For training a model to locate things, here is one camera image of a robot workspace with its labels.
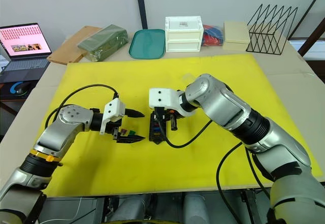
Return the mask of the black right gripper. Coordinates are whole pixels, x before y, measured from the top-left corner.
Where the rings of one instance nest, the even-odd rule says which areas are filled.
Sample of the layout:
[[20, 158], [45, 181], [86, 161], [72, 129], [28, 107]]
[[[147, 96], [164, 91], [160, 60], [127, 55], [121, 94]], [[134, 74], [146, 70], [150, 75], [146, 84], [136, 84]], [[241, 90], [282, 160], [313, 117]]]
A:
[[154, 107], [155, 121], [171, 121], [171, 130], [177, 130], [177, 116], [178, 112], [173, 109], [165, 109], [164, 107]]

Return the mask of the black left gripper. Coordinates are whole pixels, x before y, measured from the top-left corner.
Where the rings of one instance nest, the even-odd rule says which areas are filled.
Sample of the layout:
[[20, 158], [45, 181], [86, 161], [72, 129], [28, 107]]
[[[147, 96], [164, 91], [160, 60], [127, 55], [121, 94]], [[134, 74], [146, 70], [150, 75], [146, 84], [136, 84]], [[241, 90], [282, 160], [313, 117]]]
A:
[[145, 117], [143, 113], [134, 109], [107, 109], [105, 110], [105, 132], [110, 133], [117, 143], [131, 144], [144, 140], [145, 137], [139, 135], [119, 135], [121, 120], [125, 115], [130, 118]]

